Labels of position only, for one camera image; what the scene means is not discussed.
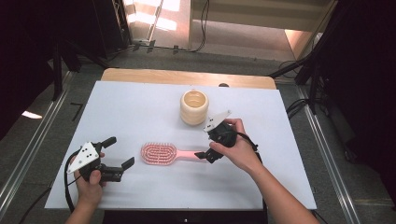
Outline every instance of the white cup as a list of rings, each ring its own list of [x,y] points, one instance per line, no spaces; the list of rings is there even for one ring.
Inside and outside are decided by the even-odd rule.
[[[190,125],[198,125],[206,120],[209,99],[197,90],[186,91],[180,98],[180,117]]]

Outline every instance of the forearm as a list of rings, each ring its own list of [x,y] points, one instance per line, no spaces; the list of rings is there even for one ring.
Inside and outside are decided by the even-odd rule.
[[[276,223],[318,223],[315,217],[262,165],[248,172]]]
[[[69,219],[66,220],[66,224],[86,224],[91,222],[93,213],[96,207],[93,205],[87,205],[78,203],[76,209],[70,215]]]

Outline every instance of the cable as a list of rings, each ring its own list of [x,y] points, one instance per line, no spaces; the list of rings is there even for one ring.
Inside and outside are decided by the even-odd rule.
[[[22,224],[24,222],[24,220],[26,219],[27,215],[29,215],[30,211],[35,207],[35,205],[48,193],[50,192],[50,190],[52,189],[52,181],[49,183],[48,187],[46,190],[44,190],[44,192],[42,192],[40,194],[40,196],[38,196],[38,198],[32,203],[32,205],[30,205],[30,207],[26,210],[26,212],[23,214],[21,221],[19,222],[19,224]]]
[[[226,131],[226,132],[220,133],[219,135],[226,136],[229,134],[237,134],[237,135],[240,135],[241,137],[245,138],[250,143],[251,148],[256,153],[257,157],[259,158],[260,162],[262,163],[262,158],[261,158],[259,150],[258,150],[259,145],[254,144],[253,141],[251,141],[251,139],[244,133],[239,133],[236,131]]]
[[[280,67],[281,67],[284,63],[296,63],[296,62],[297,62],[297,61],[285,61],[285,62],[281,63],[281,64],[277,67],[277,70],[279,70]],[[286,76],[285,74],[282,74],[282,76],[283,76],[283,77],[286,77],[286,78],[294,78],[294,77]]]
[[[64,195],[65,195],[67,205],[69,206],[71,213],[73,213],[75,207],[74,207],[73,201],[70,197],[69,187],[67,185],[67,168],[68,168],[68,164],[70,164],[70,161],[73,159],[74,156],[77,156],[78,153],[79,153],[79,150],[73,152],[72,155],[70,155],[70,157],[67,159],[66,164],[64,165]]]
[[[110,59],[104,60],[104,62],[105,62],[105,63],[110,63],[110,62],[113,61],[115,58],[117,58],[122,52],[124,52],[124,51],[126,51],[126,50],[129,50],[129,49],[130,49],[130,48],[124,49],[124,50],[120,50],[120,51],[117,51],[117,52],[108,54],[109,56],[112,55],[112,54],[115,54],[115,55],[114,55],[112,58],[110,58]],[[81,56],[82,56],[82,57],[78,57],[78,60],[79,60],[82,64],[93,64],[92,61],[86,61],[86,60],[89,60],[87,57],[85,57],[85,56],[83,56],[83,55],[81,55]]]
[[[291,119],[296,115],[305,105],[309,104],[309,99],[299,99],[294,101],[287,109],[288,118]]]
[[[314,213],[314,216],[318,215],[318,217],[320,217],[320,219],[322,219],[322,221],[324,221],[324,223],[329,224],[317,211],[312,210],[312,213]]]
[[[72,182],[68,183],[67,186],[72,185],[74,182],[76,182],[78,179],[80,179],[82,177],[82,175],[79,175],[75,180],[73,180]]]
[[[139,48],[148,48],[148,49],[171,49],[171,50],[176,50],[179,52],[198,52],[199,50],[204,48],[205,42],[206,42],[206,22],[207,22],[207,15],[209,13],[209,5],[210,5],[209,0],[206,0],[206,3],[204,5],[204,8],[203,8],[202,14],[201,14],[201,30],[202,30],[203,37],[202,37],[201,45],[197,49],[191,50],[191,49],[175,49],[175,48],[157,47],[157,46],[132,45],[130,48],[127,48],[125,50],[129,50],[129,49],[138,50]]]

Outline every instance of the white paper sheet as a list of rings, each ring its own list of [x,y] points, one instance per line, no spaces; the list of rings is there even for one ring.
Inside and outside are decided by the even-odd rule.
[[[169,166],[147,165],[140,158],[140,148],[147,142],[172,143],[182,150],[209,149],[204,124],[191,127],[179,117],[180,97],[191,89],[208,96],[209,116],[230,109],[230,118],[241,118],[259,145],[264,165],[308,209],[317,208],[279,91],[105,81],[93,88],[46,208],[67,208],[63,182],[67,158],[87,141],[116,136],[118,142],[103,149],[102,163],[120,166],[135,157],[135,164],[120,183],[107,183],[99,208],[262,209],[253,180],[225,157],[213,164],[175,161]],[[76,202],[76,186],[69,189]]]

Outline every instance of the wire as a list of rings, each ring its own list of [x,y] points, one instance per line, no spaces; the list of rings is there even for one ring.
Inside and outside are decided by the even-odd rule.
[[[318,217],[320,217],[320,219],[322,219],[322,221],[324,221],[324,223],[329,224],[317,211],[312,210],[312,213],[314,213],[314,216],[318,215]]]
[[[79,175],[75,180],[73,180],[72,182],[68,183],[67,186],[72,185],[74,182],[76,182],[78,179],[80,179],[82,177],[82,175]]]
[[[318,94],[319,98],[316,99],[316,103],[319,104],[319,109],[326,115],[329,115],[329,111],[327,109],[327,102],[329,101],[329,95],[324,90],[324,82],[323,79],[320,77],[318,79]]]
[[[287,109],[288,118],[291,119],[296,115],[305,105],[309,104],[309,99],[299,99],[293,102]]]
[[[50,192],[50,190],[52,189],[52,181],[49,183],[48,187],[46,190],[44,190],[44,192],[42,192],[40,194],[40,196],[38,196],[38,198],[32,203],[32,205],[30,205],[30,207],[26,210],[26,212],[23,214],[21,221],[19,222],[19,224],[22,224],[24,222],[24,220],[26,219],[27,215],[29,215],[30,211],[35,207],[35,205],[48,193]]]
[[[226,131],[226,132],[221,133],[220,135],[226,136],[229,134],[236,134],[236,135],[240,135],[241,137],[245,138],[250,143],[251,148],[256,153],[257,157],[259,158],[260,162],[262,163],[262,158],[260,157],[259,150],[258,150],[259,145],[254,144],[253,141],[251,141],[251,139],[244,133],[239,133],[236,131]]]
[[[285,61],[285,62],[281,63],[281,64],[277,67],[277,70],[279,70],[280,67],[281,67],[284,63],[296,63],[296,62],[297,62],[297,61]],[[282,76],[283,76],[283,77],[286,77],[286,78],[294,78],[294,77],[286,76],[285,74],[282,74]]]
[[[64,166],[64,196],[67,201],[67,205],[69,206],[70,213],[73,213],[75,206],[73,205],[72,198],[70,197],[69,187],[67,185],[67,168],[70,161],[73,159],[74,156],[77,156],[79,150],[73,152],[70,157],[67,159],[66,164]]]
[[[116,59],[122,52],[129,50],[128,49],[124,49],[124,50],[120,50],[114,53],[110,53],[109,55],[115,54],[112,58],[104,60],[105,63],[110,63],[111,61],[113,61],[114,59]],[[94,62],[92,61],[88,61],[89,59],[83,55],[81,55],[82,57],[78,57],[78,60],[82,63],[82,64],[93,64]]]
[[[201,45],[197,49],[175,49],[175,48],[168,48],[168,47],[158,47],[158,46],[144,46],[144,45],[132,45],[130,48],[127,48],[125,50],[129,49],[134,49],[136,50],[136,47],[138,48],[148,48],[148,49],[170,49],[170,50],[176,50],[179,52],[198,52],[201,49],[204,48],[205,42],[206,42],[206,22],[207,22],[207,15],[209,13],[209,0],[206,0],[206,3],[204,5],[204,8],[201,13],[201,30],[202,30],[202,41]]]

